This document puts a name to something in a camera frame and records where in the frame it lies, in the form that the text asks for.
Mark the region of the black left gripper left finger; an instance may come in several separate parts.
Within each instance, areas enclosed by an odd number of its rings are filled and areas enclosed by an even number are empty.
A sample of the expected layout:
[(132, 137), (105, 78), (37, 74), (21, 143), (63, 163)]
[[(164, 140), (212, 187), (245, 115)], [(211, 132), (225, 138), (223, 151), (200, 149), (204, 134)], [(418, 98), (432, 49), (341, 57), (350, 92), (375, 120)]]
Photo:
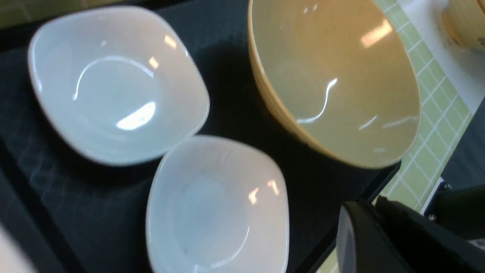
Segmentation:
[(340, 273), (412, 273), (368, 202), (346, 202), (338, 217), (336, 254)]

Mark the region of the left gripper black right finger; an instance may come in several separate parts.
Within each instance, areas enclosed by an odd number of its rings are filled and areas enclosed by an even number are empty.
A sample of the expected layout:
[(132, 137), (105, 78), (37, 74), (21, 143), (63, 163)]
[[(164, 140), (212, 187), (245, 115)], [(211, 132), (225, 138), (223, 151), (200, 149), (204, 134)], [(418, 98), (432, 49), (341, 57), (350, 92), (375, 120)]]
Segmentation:
[(416, 273), (483, 273), (484, 251), (398, 201), (375, 204), (387, 236)]

